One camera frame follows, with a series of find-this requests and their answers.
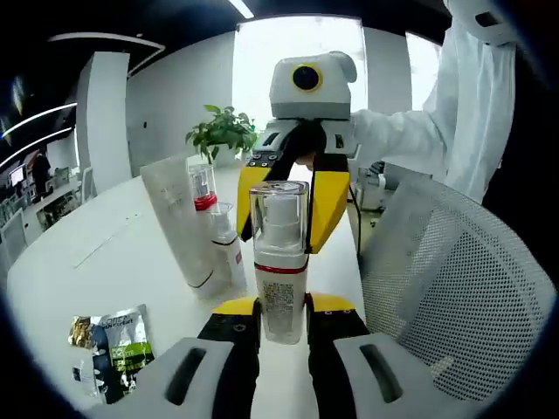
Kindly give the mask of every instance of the robot camera eye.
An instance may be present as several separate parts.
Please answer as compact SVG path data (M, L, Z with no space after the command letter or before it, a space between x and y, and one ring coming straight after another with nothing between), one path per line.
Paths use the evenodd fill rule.
M322 75L310 65L300 65L293 72L293 82L300 90L312 92L321 86Z

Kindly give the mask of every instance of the clear bottle cap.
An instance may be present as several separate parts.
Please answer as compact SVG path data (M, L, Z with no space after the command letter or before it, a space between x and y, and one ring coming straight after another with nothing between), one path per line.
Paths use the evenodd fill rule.
M304 251L308 183L262 182L251 189L252 236L256 246Z
M217 202L213 166L209 164L195 164L189 166L189 175L196 210L207 210Z
M214 237L224 237L234 231L231 222L233 205L231 203L217 203L211 207L211 230Z

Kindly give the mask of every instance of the product label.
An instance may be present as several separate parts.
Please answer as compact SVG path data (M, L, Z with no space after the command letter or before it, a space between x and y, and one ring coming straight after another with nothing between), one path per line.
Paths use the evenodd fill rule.
M270 332L293 331L293 284L264 283L266 322Z
M245 268L238 239L235 238L229 244L214 243L217 244L217 265L224 277L231 279L233 286L246 287Z
M113 368L121 378L124 394L135 389L135 376L154 359L151 345L133 343L125 347L111 347Z

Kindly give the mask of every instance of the computer monitor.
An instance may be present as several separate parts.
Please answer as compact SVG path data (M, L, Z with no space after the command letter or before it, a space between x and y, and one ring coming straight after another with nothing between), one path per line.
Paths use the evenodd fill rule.
M22 164L21 166L14 168L10 172L10 183L11 186L16 186L20 183L23 179L25 179L25 165Z

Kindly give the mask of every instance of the window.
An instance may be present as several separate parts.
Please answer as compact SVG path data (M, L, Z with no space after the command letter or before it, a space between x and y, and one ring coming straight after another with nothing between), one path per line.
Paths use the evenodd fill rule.
M435 86L440 45L411 33L406 33L405 37L410 54L411 108L418 111Z
M233 56L233 106L264 130L272 118L270 84L283 58L330 51L348 54L357 67L349 84L352 112L367 107L367 70L361 21L342 17L273 17L241 24Z

